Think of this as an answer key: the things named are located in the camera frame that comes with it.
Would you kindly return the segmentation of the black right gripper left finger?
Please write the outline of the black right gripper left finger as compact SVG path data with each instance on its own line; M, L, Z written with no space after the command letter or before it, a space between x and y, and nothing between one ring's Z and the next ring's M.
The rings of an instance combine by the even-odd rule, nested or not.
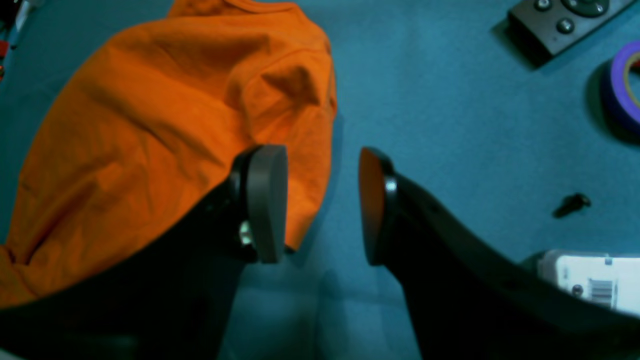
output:
M224 182L119 264L1 312L1 350L23 360L215 360L240 276L285 246L283 145L240 153Z

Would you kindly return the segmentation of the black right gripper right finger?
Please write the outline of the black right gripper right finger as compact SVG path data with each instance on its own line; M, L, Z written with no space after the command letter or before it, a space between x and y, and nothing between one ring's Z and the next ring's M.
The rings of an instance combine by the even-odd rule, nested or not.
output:
M400 283L424 360L637 360L639 317L583 301L473 234L382 151L359 153L365 253Z

